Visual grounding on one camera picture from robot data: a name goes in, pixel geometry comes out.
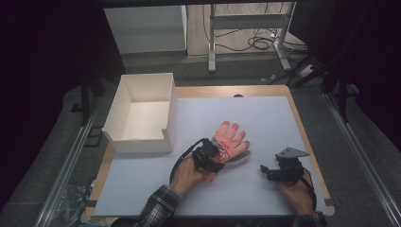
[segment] white stand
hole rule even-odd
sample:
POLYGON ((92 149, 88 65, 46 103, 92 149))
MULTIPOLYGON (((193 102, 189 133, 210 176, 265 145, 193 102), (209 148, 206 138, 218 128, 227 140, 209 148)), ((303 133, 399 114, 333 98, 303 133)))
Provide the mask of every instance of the white stand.
POLYGON ((294 9, 294 2, 289 3, 285 14, 257 15, 215 15, 215 7, 210 6, 210 43, 209 43, 209 73, 216 72, 215 30, 219 29, 253 29, 282 28, 278 42, 274 48, 285 71, 289 71, 288 60, 283 52, 283 43, 288 31, 289 21, 294 9))

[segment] human hand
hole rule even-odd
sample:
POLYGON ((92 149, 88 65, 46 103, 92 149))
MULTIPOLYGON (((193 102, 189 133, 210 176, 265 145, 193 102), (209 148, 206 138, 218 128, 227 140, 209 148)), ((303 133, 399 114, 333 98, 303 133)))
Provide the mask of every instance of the human hand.
MULTIPOLYGON (((245 137, 245 131, 236 134, 238 129, 239 126, 236 123, 231 127, 229 121, 221 123, 212 140, 212 143, 218 147, 219 151, 219 154, 213 158, 213 161, 221 164, 227 163, 230 159, 235 158, 248 149, 250 146, 249 141, 241 143, 242 139, 245 137)), ((244 157, 241 157, 241 159, 247 159, 250 154, 251 153, 248 152, 244 157)))
MULTIPOLYGON (((310 177, 310 172, 304 169, 304 178, 310 185, 312 184, 312 179, 310 177)), ((297 181, 292 185, 288 185, 287 183, 277 182, 277 185, 283 191, 284 195, 286 195, 289 202, 292 204, 292 207, 295 209, 298 215, 313 215, 315 212, 313 210, 313 201, 310 196, 310 192, 306 185, 297 181)))
POLYGON ((170 184, 170 188, 185 194, 189 189, 202 181, 212 182, 216 178, 216 173, 207 172, 202 169, 195 169, 194 159, 191 154, 187 155, 181 161, 174 173, 174 178, 170 184))

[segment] open box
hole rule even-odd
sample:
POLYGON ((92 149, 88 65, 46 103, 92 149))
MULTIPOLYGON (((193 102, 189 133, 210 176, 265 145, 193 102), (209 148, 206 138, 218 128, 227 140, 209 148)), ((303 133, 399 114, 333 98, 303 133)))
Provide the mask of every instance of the open box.
POLYGON ((171 152, 176 99, 172 73, 123 75, 103 132, 117 152, 171 152))

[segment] plaid shirt sleeve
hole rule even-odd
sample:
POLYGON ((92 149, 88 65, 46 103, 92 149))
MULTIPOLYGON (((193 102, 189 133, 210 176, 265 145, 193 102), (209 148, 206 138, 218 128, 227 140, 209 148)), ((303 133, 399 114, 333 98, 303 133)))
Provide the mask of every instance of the plaid shirt sleeve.
POLYGON ((297 216, 296 223, 298 227, 321 227, 327 226, 322 212, 316 212, 313 215, 297 216))
POLYGON ((172 215, 183 197, 163 185, 157 189, 148 199, 134 227, 161 226, 172 215))

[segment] gray floor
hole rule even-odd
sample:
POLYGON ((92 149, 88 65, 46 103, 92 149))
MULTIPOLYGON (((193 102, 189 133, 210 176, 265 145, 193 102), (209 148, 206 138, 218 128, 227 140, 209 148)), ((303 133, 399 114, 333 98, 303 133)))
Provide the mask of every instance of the gray floor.
MULTIPOLYGON (((135 65, 133 56, 125 56, 124 62, 128 66, 128 73, 173 72, 176 86, 267 84, 272 74, 286 74, 273 55, 219 56, 218 70, 213 75, 207 72, 206 58, 164 57, 161 61, 135 65)), ((284 84, 287 80, 282 78, 274 84, 284 84)), ((392 226, 329 111, 319 90, 321 80, 311 80, 291 92, 329 193, 336 203, 336 214, 329 217, 328 221, 331 226, 392 226)), ((107 92, 102 98, 94 127, 104 123, 116 89, 115 84, 107 80, 102 82, 107 92)), ((70 112, 74 103, 79 101, 79 89, 65 95, 59 121, 36 162, 3 209, 0 226, 32 226, 35 222, 80 129, 80 114, 70 112)), ((399 151, 364 115, 353 99, 348 101, 348 115, 361 145, 384 183, 400 202, 401 183, 396 177, 401 168, 399 151)), ((87 144, 93 143, 92 139, 87 140, 87 144)), ((71 185, 84 186, 96 175, 106 145, 106 138, 102 138, 98 147, 83 148, 69 180, 71 185)))
MULTIPOLYGON (((249 4, 218 4, 216 5, 215 15, 232 15, 232 14, 273 14, 273 13, 285 13, 288 10, 289 3, 249 3, 249 4)), ((187 7, 188 17, 188 31, 187 31, 187 52, 188 56, 202 56, 208 54, 210 38, 209 30, 209 15, 210 5, 192 5, 187 7)), ((275 29, 227 29, 227 30, 215 30, 215 46, 216 53, 218 54, 229 54, 238 53, 235 50, 242 50, 241 53, 266 53, 274 52, 274 48, 268 49, 247 49, 248 40, 254 36, 260 38, 271 39, 271 32, 275 29)), ((281 28, 277 29, 277 34, 280 35, 281 28)), ((286 40, 294 44, 303 44, 299 39, 288 34, 286 40)), ((259 47, 266 47, 266 44, 259 43, 259 47)))

